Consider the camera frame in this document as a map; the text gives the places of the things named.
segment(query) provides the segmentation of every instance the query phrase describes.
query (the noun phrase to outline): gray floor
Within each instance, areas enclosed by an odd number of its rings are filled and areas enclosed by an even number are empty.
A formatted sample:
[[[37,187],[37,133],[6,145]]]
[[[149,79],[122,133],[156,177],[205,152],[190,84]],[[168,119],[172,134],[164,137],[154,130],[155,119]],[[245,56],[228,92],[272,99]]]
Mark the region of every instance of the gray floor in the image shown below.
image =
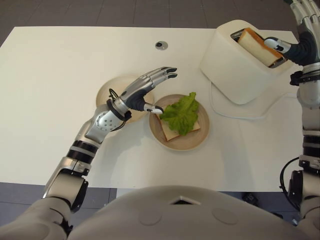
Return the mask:
[[[216,28],[243,19],[259,29],[296,33],[296,22],[283,0],[0,0],[0,45],[14,26],[116,26]],[[0,183],[0,226],[41,197],[43,186]],[[115,198],[116,189],[90,188],[71,223],[78,225]],[[239,192],[228,194],[240,198]],[[287,221],[297,212],[280,192],[259,192],[260,207]]]

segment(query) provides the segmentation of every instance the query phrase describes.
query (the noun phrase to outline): plate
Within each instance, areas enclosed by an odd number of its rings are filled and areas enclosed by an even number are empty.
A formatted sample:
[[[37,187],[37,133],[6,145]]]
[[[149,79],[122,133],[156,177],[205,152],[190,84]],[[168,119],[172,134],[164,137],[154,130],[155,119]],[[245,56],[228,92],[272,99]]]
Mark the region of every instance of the plate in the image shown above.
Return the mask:
[[[160,107],[165,107],[167,105],[174,104],[179,101],[184,95],[173,94],[164,96],[158,100],[155,105]],[[210,130],[210,120],[205,108],[199,103],[198,107],[198,123],[200,129],[196,131],[189,132],[185,136],[178,136],[169,141],[166,140],[165,134],[162,130],[160,120],[155,114],[150,113],[149,116],[149,126],[150,130],[155,137],[163,146],[177,150],[177,151],[187,151],[198,147],[208,136]]]
[[[107,81],[99,90],[95,104],[96,106],[106,104],[107,100],[109,99],[109,89],[113,89],[119,96],[123,93],[123,91],[126,89],[126,87],[131,84],[134,80],[136,80],[138,76],[118,76],[113,79],[110,79]],[[144,100],[147,103],[153,104],[154,103],[154,95],[152,92],[148,92],[144,96]],[[131,111],[131,118],[127,121],[127,123],[133,123],[135,121],[140,120],[143,116],[147,114],[146,111],[136,111],[136,110],[130,110]]]

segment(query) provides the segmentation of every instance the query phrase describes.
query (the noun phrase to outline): wooden plate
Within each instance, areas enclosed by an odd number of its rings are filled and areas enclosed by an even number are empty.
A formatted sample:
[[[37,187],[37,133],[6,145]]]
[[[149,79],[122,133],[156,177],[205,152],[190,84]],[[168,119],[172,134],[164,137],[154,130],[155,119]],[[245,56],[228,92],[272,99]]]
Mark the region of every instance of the wooden plate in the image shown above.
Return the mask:
[[[179,101],[181,97],[184,95],[181,94],[173,94],[168,95],[160,100],[158,100],[155,105],[164,107],[167,105],[174,104]],[[155,114],[151,114],[149,116],[149,126],[153,136],[165,147],[178,150],[178,151],[187,151],[196,148],[199,146],[208,136],[210,129],[210,120],[205,108],[199,103],[198,108],[198,123],[200,125],[200,129],[197,131],[189,132],[185,136],[178,136],[169,141],[166,140],[164,132],[162,130],[160,121]]]

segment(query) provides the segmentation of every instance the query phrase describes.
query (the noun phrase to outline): white cable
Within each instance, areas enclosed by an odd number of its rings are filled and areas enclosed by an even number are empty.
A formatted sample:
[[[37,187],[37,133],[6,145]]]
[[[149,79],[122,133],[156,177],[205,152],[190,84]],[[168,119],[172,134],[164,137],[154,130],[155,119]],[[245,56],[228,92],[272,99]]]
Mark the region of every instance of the white cable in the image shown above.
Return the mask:
[[[212,97],[212,87],[213,87],[213,83],[211,81],[209,81],[209,98],[210,98],[210,105],[212,110],[222,116],[222,117],[226,117],[226,118],[230,118],[230,119],[241,119],[241,120],[259,120],[259,119],[264,119],[267,115],[270,109],[272,109],[278,102],[280,102],[283,98],[297,98],[297,96],[291,92],[286,92],[283,95],[281,95],[280,97],[278,97],[265,111],[261,116],[252,116],[252,117],[246,117],[246,116],[230,116],[230,115],[226,115],[222,112],[219,112],[215,109],[215,105],[214,105],[214,101],[213,101],[213,97]]]

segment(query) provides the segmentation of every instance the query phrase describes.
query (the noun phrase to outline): lettuce leaf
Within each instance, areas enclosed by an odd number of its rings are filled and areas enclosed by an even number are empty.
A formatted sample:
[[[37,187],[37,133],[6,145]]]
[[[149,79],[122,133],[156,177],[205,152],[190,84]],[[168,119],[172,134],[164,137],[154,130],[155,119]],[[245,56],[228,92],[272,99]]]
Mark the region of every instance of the lettuce leaf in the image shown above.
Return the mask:
[[[171,130],[176,130],[180,135],[185,136],[194,129],[195,122],[198,120],[199,103],[195,100],[196,93],[190,92],[189,96],[183,96],[172,105],[168,105],[160,119],[168,122]]]

